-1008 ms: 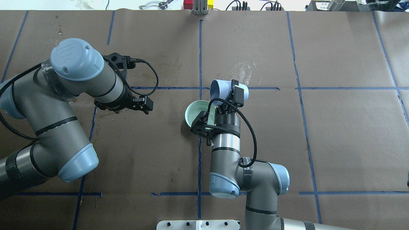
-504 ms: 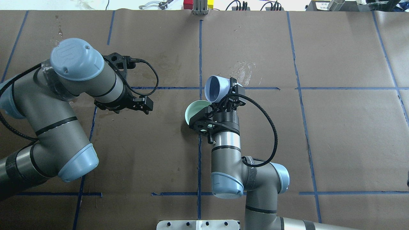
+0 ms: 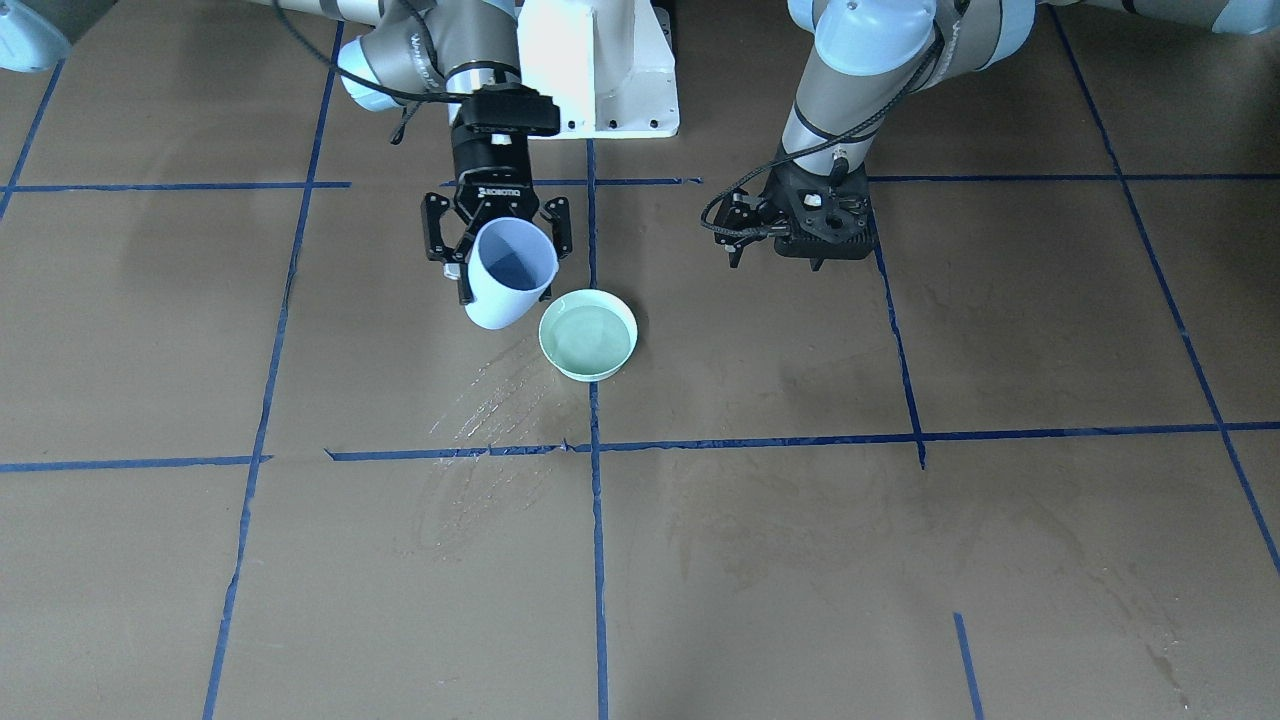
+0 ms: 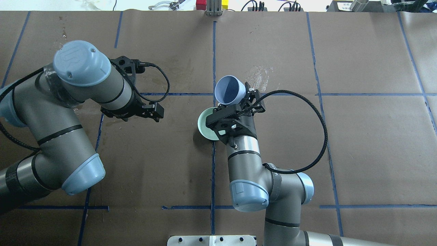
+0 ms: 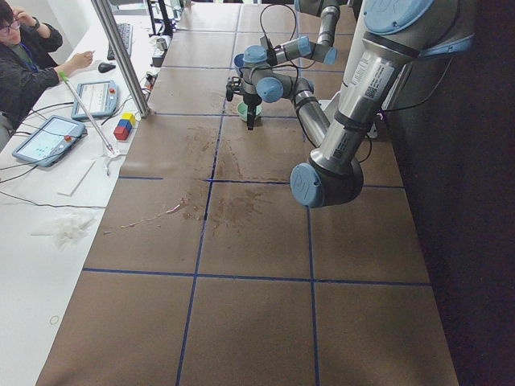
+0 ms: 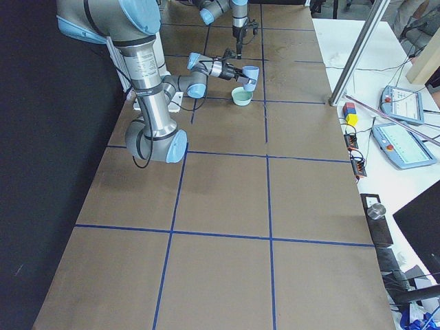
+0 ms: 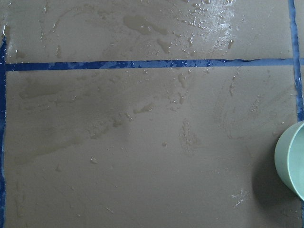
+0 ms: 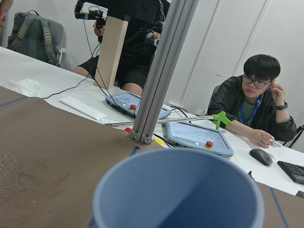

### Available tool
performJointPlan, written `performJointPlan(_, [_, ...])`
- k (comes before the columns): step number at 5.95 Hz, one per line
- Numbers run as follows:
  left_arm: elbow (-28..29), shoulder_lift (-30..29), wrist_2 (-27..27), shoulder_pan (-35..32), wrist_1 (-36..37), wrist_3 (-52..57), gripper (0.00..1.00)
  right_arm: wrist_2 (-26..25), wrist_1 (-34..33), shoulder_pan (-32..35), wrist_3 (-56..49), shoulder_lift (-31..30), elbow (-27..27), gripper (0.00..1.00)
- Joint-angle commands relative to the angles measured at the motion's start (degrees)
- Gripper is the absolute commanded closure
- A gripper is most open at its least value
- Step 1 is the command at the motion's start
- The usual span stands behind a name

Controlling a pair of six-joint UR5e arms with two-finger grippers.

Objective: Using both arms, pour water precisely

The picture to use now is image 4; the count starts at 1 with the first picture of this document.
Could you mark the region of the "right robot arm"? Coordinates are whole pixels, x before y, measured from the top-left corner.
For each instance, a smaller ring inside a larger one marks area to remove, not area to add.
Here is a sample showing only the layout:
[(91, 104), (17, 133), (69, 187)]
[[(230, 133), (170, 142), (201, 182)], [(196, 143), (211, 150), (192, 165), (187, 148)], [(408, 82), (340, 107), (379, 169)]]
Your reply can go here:
[[(253, 116), (265, 112), (263, 100), (285, 93), (306, 102), (323, 128), (320, 153), (308, 166), (297, 170), (281, 169), (261, 160)], [(264, 246), (380, 246), (381, 243), (333, 234), (301, 230), (301, 207), (311, 201), (314, 184), (305, 171), (315, 166), (327, 148), (326, 123), (320, 111), (304, 96), (276, 90), (261, 96), (248, 83), (224, 76), (214, 88), (219, 103), (203, 124), (226, 145), (229, 188), (234, 209), (241, 212), (265, 210)]]

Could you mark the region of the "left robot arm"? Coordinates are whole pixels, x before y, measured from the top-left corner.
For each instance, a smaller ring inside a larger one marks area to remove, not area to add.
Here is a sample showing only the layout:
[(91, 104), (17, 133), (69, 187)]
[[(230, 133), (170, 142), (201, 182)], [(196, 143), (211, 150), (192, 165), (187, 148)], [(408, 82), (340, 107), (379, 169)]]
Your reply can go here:
[(120, 56), (109, 59), (94, 45), (70, 41), (53, 62), (1, 89), (1, 117), (15, 127), (27, 127), (38, 146), (2, 134), (32, 153), (1, 171), (1, 214), (62, 189), (81, 193), (105, 177), (99, 154), (90, 143), (73, 108), (92, 100), (109, 118), (132, 116), (159, 122), (159, 100), (141, 95), (136, 75), (156, 64)]

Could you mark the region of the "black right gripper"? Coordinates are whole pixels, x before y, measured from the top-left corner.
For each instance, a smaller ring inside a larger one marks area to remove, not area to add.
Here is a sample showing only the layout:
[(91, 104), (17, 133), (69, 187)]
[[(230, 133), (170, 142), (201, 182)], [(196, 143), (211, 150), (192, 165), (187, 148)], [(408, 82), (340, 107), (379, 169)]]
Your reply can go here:
[(239, 104), (219, 104), (214, 113), (207, 117), (207, 127), (214, 130), (220, 141), (225, 145), (235, 146), (236, 138), (250, 136), (257, 139), (254, 114), (266, 111), (259, 90), (251, 88), (248, 83), (243, 83), (246, 88), (245, 97)]

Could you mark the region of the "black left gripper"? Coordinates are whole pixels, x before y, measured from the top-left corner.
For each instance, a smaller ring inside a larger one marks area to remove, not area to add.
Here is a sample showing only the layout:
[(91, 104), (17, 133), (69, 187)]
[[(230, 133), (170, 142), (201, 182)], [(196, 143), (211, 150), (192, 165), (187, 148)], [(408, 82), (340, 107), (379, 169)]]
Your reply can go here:
[(164, 118), (165, 109), (159, 104), (164, 100), (164, 96), (161, 99), (152, 100), (141, 95), (135, 86), (136, 75), (138, 73), (144, 73), (145, 67), (154, 67), (160, 71), (164, 76), (163, 70), (154, 63), (143, 62), (138, 59), (129, 59), (125, 56), (120, 56), (115, 59), (109, 59), (111, 65), (117, 70), (130, 88), (130, 98), (128, 102), (120, 109), (110, 110), (105, 107), (101, 107), (100, 111), (108, 118), (118, 118), (127, 122), (128, 118), (132, 116), (138, 116), (142, 118), (150, 118), (155, 122)]

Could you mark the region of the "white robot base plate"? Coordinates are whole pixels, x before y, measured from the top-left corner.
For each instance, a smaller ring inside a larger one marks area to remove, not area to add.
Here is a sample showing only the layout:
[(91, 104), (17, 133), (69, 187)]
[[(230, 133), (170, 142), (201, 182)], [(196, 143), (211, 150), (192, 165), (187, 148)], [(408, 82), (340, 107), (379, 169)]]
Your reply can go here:
[(167, 246), (256, 246), (252, 235), (175, 235)]

